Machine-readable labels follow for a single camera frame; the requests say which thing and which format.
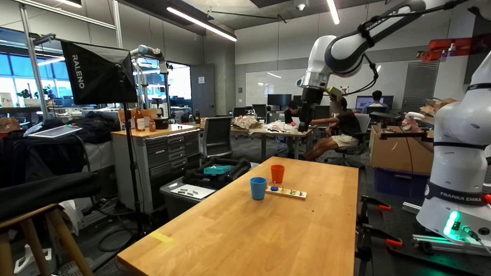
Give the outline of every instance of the blue cup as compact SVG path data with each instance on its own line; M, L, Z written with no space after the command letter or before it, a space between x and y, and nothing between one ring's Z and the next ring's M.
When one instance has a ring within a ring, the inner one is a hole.
M266 193L266 184L268 180L264 177L253 177L250 179L250 190L252 198L255 200L263 200Z

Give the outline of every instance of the orange cup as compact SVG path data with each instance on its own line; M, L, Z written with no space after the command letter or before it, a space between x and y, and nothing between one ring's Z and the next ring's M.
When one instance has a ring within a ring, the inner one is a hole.
M271 176L273 182L281 183L283 182L283 175L285 174L285 166L283 165L272 165L271 166Z

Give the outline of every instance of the khaki shorts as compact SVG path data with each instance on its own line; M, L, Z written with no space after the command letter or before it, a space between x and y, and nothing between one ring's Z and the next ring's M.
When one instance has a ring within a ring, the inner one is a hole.
M346 147L346 146L356 146L358 145L358 139L348 136L348 135L336 135L336 136L331 136L332 139L338 144L339 147Z

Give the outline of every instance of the person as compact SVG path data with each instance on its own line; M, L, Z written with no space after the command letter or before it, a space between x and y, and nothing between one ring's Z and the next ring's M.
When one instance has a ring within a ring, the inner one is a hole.
M361 132L360 123L355 114L352 111L348 111L348 102L344 97L341 98L341 110L339 111L339 115L328 119L312 120L310 124L330 124L326 133L329 133L333 128L339 128L341 135L320 139L312 150L303 155L303 158L307 161L316 160L328 150L358 145L358 139L354 136Z
M386 107L387 111L389 111L389 106L387 104L381 103L380 99L382 98L382 91L380 90L375 90L372 93L372 98L373 98L373 103L371 105L365 105L363 107L363 110L361 113L366 114L367 113L367 107Z
M298 117L300 115L299 106L297 105L296 102L291 101L288 104L288 109L285 110L285 112L283 114L285 114L285 124L291 124L293 122L292 117ZM288 154L287 154L288 158L293 158L295 156L295 154L294 154L295 148L293 146L293 142L294 142L293 137L287 137L286 138L286 145L288 148Z
M409 130L406 130L406 132L422 132L421 128L418 126L418 122L413 117L410 117L409 120L404 119L402 121L402 126L407 126L411 125L411 128ZM418 143L420 143L423 147L425 147L427 150L433 152L433 144L429 142L423 142L421 141L421 138L414 138Z

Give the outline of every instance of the gray door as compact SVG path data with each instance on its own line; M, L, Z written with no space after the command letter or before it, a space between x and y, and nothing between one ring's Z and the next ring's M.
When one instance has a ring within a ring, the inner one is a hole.
M425 105L426 99L433 98L439 66L438 61L408 64L402 112L418 112Z
M215 67L213 64L191 66L192 108L201 117L215 117Z

